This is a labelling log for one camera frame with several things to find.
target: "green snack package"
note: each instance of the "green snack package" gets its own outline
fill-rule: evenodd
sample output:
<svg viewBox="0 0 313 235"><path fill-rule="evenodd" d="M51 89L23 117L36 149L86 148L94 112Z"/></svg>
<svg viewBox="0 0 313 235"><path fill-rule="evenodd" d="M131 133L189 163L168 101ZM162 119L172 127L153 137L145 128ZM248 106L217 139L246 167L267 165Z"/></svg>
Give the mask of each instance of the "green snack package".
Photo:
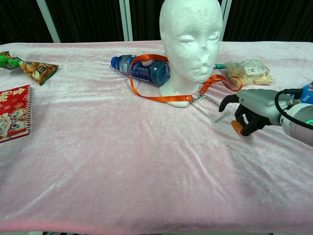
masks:
<svg viewBox="0 0 313 235"><path fill-rule="evenodd" d="M12 57L8 51L0 53L0 68L13 70L20 67L22 60L19 57Z"/></svg>

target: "pink velvet tablecloth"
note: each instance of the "pink velvet tablecloth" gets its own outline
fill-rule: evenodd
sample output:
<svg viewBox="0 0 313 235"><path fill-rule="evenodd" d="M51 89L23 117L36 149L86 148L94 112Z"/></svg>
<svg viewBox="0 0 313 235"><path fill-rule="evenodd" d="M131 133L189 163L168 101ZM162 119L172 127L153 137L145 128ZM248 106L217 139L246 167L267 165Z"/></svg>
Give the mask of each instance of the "pink velvet tablecloth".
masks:
<svg viewBox="0 0 313 235"><path fill-rule="evenodd" d="M43 86L21 70L0 70L0 90L30 84L35 94L33 132L0 144L1 232L313 231L313 148L278 126L240 137L230 125L235 104L213 123L191 105L140 98L111 68L116 55L163 55L160 41L5 50L60 67ZM312 43L222 42L217 63L255 58L276 79L259 88L313 81ZM220 102L232 92L214 84L208 94Z"/></svg>

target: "blue object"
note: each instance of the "blue object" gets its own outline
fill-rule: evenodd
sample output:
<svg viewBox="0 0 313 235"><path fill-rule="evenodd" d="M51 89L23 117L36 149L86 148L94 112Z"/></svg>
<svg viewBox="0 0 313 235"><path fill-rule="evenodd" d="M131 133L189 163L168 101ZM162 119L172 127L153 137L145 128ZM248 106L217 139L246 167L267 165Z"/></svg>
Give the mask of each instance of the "blue object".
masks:
<svg viewBox="0 0 313 235"><path fill-rule="evenodd" d="M301 103L313 104L313 82L303 87L303 92L300 97Z"/></svg>
<svg viewBox="0 0 313 235"><path fill-rule="evenodd" d="M121 55L111 59L111 66L125 76L129 76L129 69L136 55ZM133 78L162 86L170 79L170 66L165 61L149 60L139 61L132 68Z"/></svg>

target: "orange lanyard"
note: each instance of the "orange lanyard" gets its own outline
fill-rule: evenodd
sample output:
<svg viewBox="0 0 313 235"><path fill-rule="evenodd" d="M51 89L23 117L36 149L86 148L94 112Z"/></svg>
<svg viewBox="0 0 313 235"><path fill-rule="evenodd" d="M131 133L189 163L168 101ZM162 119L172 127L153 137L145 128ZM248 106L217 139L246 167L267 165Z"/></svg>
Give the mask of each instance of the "orange lanyard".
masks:
<svg viewBox="0 0 313 235"><path fill-rule="evenodd" d="M132 68L134 66L135 63L139 62L139 61L147 61L147 60L162 60L162 61L166 61L168 62L167 57L165 56L161 56L161 55L155 55L155 54L146 54L146 55L139 55L136 58L133 59L132 64L130 66L130 73L129 73L129 78L131 81L131 87L132 87L132 91L140 97L146 98L146 99L150 99L150 100L154 100L154 101L158 101L158 102L171 102L171 101L193 101L193 97L191 94L187 94L187 95L171 95L171 96L144 96L141 95L135 88L134 86L134 82L133 82L133 77L132 77ZM207 81L204 83L204 85L202 86L202 88L200 89L200 93L204 94L207 92L207 90L209 89L209 87L212 85L212 83L216 83L216 82L223 82L224 86L234 92L239 91L242 87L243 87L243 83L242 80L238 77L233 76L234 78L237 78L240 80L240 87L238 89L232 89L226 78L223 75L220 74L215 74L210 76Z"/></svg>

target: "clear plastic bag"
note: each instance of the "clear plastic bag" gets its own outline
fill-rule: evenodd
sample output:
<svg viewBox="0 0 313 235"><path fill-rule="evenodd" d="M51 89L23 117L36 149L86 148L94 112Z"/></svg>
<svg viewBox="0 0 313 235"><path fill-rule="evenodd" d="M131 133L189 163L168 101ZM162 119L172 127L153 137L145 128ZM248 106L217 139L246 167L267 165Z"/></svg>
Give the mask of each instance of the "clear plastic bag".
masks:
<svg viewBox="0 0 313 235"><path fill-rule="evenodd" d="M227 62L225 67L230 81L236 86L240 86L240 81L232 76L240 78L243 85L269 85L275 82L269 69L260 60Z"/></svg>

